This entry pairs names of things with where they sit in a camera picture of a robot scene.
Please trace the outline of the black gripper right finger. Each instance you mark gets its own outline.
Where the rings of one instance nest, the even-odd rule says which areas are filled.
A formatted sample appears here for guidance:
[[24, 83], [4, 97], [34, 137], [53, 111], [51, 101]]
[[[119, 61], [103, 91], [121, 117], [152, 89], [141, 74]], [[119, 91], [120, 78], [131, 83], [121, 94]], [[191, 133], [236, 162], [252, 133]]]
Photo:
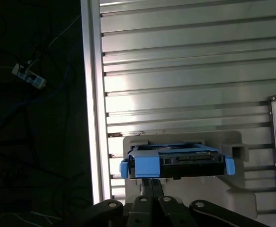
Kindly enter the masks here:
[[152, 180], [153, 195], [157, 198], [170, 227], [264, 227], [246, 216], [205, 200], [196, 200], [187, 207], [175, 198], [164, 195], [160, 180]]

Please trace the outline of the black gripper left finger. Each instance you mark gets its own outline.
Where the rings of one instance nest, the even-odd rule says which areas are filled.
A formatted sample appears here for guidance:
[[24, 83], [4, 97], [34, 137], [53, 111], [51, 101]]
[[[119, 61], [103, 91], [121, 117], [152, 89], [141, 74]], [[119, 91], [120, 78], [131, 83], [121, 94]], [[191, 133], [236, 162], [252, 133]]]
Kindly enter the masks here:
[[87, 227], [150, 227], [154, 202], [154, 179], [142, 179], [142, 195], [123, 205], [105, 200], [93, 205], [85, 215]]

